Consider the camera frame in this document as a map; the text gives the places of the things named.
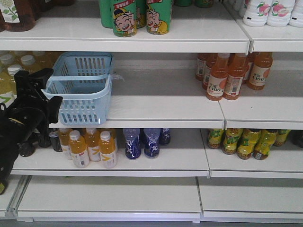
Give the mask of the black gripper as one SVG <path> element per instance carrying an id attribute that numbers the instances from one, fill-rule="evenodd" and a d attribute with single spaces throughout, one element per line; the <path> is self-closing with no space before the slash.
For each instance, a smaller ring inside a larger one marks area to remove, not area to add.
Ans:
<path id="1" fill-rule="evenodd" d="M 51 145 L 48 126 L 58 122 L 63 100 L 61 96 L 49 100 L 42 92 L 53 72 L 44 68 L 15 74 L 17 98 L 4 108 L 4 156 L 30 156 L 35 142 L 42 148 Z"/>

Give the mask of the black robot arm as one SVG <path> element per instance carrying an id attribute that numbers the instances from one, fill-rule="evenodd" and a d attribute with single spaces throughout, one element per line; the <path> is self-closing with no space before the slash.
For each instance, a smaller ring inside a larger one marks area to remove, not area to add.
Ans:
<path id="1" fill-rule="evenodd" d="M 58 122 L 61 96 L 48 99 L 43 90 L 53 69 L 35 73 L 20 70 L 15 76 L 17 98 L 9 106 L 0 105 L 0 192 L 8 186 L 7 178 L 20 153 L 33 151 L 33 142 L 51 145 L 49 124 Z"/>

